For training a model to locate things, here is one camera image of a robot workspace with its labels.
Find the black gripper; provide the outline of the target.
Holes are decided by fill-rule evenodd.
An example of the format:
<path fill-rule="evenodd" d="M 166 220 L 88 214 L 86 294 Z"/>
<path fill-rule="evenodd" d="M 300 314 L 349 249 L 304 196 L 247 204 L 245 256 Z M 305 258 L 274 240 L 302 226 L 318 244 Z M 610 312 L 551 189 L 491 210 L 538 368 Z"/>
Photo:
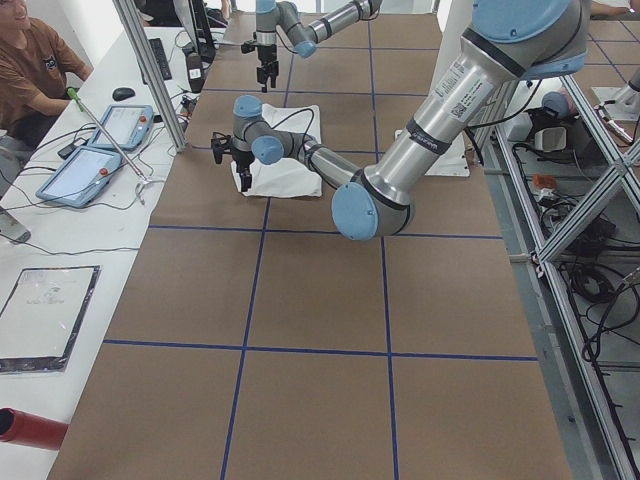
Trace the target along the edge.
<path fill-rule="evenodd" d="M 234 161 L 236 163 L 236 173 L 240 180 L 240 191 L 247 192 L 252 186 L 250 166 L 254 162 L 254 155 L 251 151 L 235 149 Z"/>
<path fill-rule="evenodd" d="M 275 88 L 279 76 L 279 61 L 277 46 L 258 45 L 258 59 L 260 65 L 256 69 L 257 82 L 261 85 L 261 91 L 267 92 L 269 88 Z"/>

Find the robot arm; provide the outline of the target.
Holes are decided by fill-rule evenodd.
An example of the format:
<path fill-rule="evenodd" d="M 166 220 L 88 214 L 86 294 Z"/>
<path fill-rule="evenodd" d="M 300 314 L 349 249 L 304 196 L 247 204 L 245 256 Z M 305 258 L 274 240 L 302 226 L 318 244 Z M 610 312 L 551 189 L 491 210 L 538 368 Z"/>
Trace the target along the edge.
<path fill-rule="evenodd" d="M 311 22 L 302 23 L 300 13 L 290 1 L 263 0 L 256 2 L 255 31 L 251 40 L 241 45 L 241 52 L 258 52 L 260 65 L 256 68 L 261 91 L 275 88 L 279 75 L 277 34 L 278 28 L 288 38 L 292 51 L 309 58 L 317 46 L 334 34 L 360 21 L 370 21 L 379 13 L 381 1 L 348 1 L 336 10 Z"/>
<path fill-rule="evenodd" d="M 335 189 L 332 219 L 340 233 L 366 241 L 410 224 L 410 192 L 503 84 L 580 70 L 591 7 L 587 1 L 475 1 L 460 35 L 461 52 L 396 140 L 373 165 L 359 168 L 309 134 L 278 130 L 262 102 L 243 95 L 233 107 L 226 145 L 243 187 L 250 165 L 292 158 Z"/>

